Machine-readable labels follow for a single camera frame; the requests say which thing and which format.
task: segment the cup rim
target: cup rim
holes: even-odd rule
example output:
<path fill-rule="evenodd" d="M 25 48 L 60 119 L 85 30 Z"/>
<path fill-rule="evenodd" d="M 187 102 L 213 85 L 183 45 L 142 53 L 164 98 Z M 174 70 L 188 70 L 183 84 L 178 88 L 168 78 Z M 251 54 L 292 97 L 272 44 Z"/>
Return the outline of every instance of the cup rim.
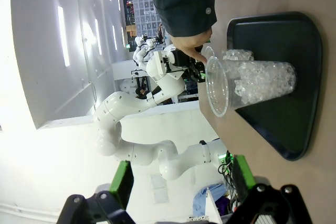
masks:
<path fill-rule="evenodd" d="M 209 89 L 211 89 L 209 87 L 209 84 L 208 84 L 208 68 L 211 64 L 214 64 L 214 63 L 217 63 L 219 65 L 219 67 L 221 68 L 222 72 L 223 72 L 223 75 L 224 75 L 224 81 L 225 81 L 225 87 L 226 87 L 226 93 L 223 94 L 225 95 L 225 106 L 224 106 L 224 109 L 222 112 L 219 112 L 218 109 L 216 109 L 210 99 L 210 95 L 209 95 Z M 221 61 L 216 57 L 216 56 L 211 56 L 208 61 L 207 61 L 207 64 L 206 64 L 206 67 L 205 67 L 205 83 L 206 83 L 206 93 L 207 93 L 207 98 L 208 98 L 208 102 L 210 104 L 210 107 L 212 109 L 212 111 L 214 112 L 214 114 L 221 118 L 224 116 L 224 114 L 226 113 L 227 111 L 227 108 L 228 108 L 228 105 L 229 105 L 229 88 L 228 88 L 228 79 L 227 79 L 227 76 L 226 76 L 226 73 L 225 73 L 225 69 L 224 69 L 224 66 L 223 64 L 221 63 Z"/>

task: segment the white panel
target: white panel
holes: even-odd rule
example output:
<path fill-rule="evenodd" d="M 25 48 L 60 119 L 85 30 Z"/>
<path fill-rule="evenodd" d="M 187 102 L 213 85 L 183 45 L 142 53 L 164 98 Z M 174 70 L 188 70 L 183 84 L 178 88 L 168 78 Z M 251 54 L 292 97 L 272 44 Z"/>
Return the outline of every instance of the white panel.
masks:
<path fill-rule="evenodd" d="M 78 0 L 11 0 L 13 36 L 26 99 L 37 127 L 55 117 L 88 84 Z M 63 58 L 58 6 L 63 8 L 70 65 Z M 72 116 L 85 115 L 93 95 L 75 102 Z"/>
<path fill-rule="evenodd" d="M 115 18 L 120 20 L 120 17 L 114 16 L 110 12 L 113 2 L 109 0 L 79 0 L 80 18 L 83 23 L 84 37 L 87 53 L 87 67 L 89 78 L 97 92 L 97 106 L 115 89 L 114 79 L 112 74 L 111 63 L 113 61 L 111 48 L 112 29 L 108 30 L 110 19 Z M 100 34 L 101 54 L 99 50 L 98 38 L 96 37 L 96 24 Z"/>
<path fill-rule="evenodd" d="M 206 196 L 205 196 L 205 215 L 209 216 L 209 222 L 213 223 L 222 222 L 214 198 L 212 197 L 209 188 L 206 190 Z"/>

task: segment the ice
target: ice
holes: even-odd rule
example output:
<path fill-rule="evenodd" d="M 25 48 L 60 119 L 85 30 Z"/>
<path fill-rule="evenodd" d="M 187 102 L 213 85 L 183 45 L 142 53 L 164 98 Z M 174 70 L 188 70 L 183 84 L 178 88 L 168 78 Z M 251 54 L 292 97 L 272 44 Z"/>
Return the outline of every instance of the ice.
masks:
<path fill-rule="evenodd" d="M 253 60 L 253 52 L 242 49 L 222 50 L 223 60 Z"/>
<path fill-rule="evenodd" d="M 245 105 L 280 97 L 295 88 L 295 70 L 287 62 L 242 62 L 238 72 L 235 93 Z"/>

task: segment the black tray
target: black tray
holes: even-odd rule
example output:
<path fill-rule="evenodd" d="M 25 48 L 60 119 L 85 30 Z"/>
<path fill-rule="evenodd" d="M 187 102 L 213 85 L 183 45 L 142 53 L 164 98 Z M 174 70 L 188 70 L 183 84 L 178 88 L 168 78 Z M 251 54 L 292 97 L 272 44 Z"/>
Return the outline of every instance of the black tray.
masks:
<path fill-rule="evenodd" d="M 318 103 L 322 42 L 314 23 L 298 12 L 232 19 L 228 49 L 248 49 L 255 60 L 286 61 L 297 72 L 287 96 L 236 110 L 282 157 L 294 161 L 308 148 Z"/>

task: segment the white robot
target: white robot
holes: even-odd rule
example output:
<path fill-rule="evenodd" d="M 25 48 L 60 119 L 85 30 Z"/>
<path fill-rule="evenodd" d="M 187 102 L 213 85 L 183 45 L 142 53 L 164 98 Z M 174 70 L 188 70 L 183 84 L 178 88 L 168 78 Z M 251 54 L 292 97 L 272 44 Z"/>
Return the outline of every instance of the white robot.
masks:
<path fill-rule="evenodd" d="M 218 157 L 226 153 L 221 140 L 191 145 L 179 154 L 172 141 L 156 144 L 127 142 L 121 137 L 121 123 L 124 116 L 141 113 L 168 98 L 179 95 L 185 89 L 182 75 L 198 78 L 204 65 L 195 62 L 181 51 L 155 51 L 149 59 L 146 71 L 161 90 L 147 94 L 147 99 L 137 99 L 125 92 L 115 92 L 97 108 L 94 120 L 99 130 L 97 150 L 104 156 L 115 155 L 120 160 L 131 161 L 133 165 L 149 165 L 156 158 L 163 178 L 176 179 L 189 168 L 204 163 L 219 165 Z"/>
<path fill-rule="evenodd" d="M 135 38 L 135 42 L 137 44 L 137 48 L 134 51 L 133 60 L 141 70 L 146 71 L 147 62 L 154 55 L 153 49 L 155 48 L 155 39 L 147 39 L 146 43 L 144 43 L 143 37 L 137 37 Z"/>

